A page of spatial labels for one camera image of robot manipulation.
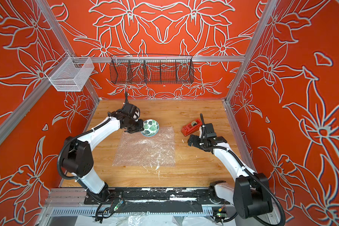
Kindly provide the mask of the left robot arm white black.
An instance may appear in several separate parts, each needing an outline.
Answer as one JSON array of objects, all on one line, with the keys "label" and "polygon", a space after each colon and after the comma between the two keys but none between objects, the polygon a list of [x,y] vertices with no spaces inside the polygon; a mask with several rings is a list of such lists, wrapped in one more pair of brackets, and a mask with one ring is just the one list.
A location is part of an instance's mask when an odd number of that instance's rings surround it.
[{"label": "left robot arm white black", "polygon": [[94,170],[92,151],[112,133],[124,129],[132,134],[144,130],[140,109],[124,103],[121,109],[107,113],[96,127],[75,137],[68,137],[57,158],[57,171],[64,180],[76,180],[96,202],[105,204],[113,196],[108,184]]}]

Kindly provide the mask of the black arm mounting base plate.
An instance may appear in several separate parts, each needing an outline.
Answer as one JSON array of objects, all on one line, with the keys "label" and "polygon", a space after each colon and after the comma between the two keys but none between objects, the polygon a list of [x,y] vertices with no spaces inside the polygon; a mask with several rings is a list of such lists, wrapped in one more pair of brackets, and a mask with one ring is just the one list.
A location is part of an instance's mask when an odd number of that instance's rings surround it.
[{"label": "black arm mounting base plate", "polygon": [[196,202],[198,204],[230,204],[215,196],[209,187],[112,187],[109,192],[131,202]]}]

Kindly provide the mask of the clear bubble wrap sheet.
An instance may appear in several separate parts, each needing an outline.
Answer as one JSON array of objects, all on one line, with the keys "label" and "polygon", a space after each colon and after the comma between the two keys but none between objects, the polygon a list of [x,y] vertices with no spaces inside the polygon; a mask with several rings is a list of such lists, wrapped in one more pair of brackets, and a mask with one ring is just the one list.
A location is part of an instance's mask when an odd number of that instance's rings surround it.
[{"label": "clear bubble wrap sheet", "polygon": [[113,166],[174,167],[175,133],[162,127],[156,135],[123,133],[115,153]]}]

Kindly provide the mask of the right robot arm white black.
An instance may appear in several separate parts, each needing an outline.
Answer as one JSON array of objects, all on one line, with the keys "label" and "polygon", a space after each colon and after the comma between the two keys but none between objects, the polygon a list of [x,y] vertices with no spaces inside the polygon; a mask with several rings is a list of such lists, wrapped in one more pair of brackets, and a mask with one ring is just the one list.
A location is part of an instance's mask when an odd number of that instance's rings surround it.
[{"label": "right robot arm white black", "polygon": [[227,201],[235,207],[236,213],[228,219],[233,220],[237,216],[242,219],[253,218],[268,226],[269,223],[260,216],[271,213],[276,206],[280,215],[277,225],[284,226],[286,223],[284,209],[271,192],[267,177],[248,167],[231,149],[226,139],[217,136],[213,125],[204,122],[203,116],[200,120],[200,134],[190,135],[187,143],[190,147],[196,147],[217,157],[234,179],[234,187],[221,181],[210,186],[216,199]]}]

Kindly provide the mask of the green leaf pattern bowl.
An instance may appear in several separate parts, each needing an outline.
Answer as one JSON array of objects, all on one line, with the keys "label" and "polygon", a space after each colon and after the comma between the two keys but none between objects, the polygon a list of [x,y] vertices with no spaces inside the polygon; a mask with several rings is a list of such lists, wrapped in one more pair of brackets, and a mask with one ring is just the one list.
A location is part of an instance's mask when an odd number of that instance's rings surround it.
[{"label": "green leaf pattern bowl", "polygon": [[148,119],[144,121],[141,134],[145,137],[153,137],[159,131],[159,123],[156,120]]}]

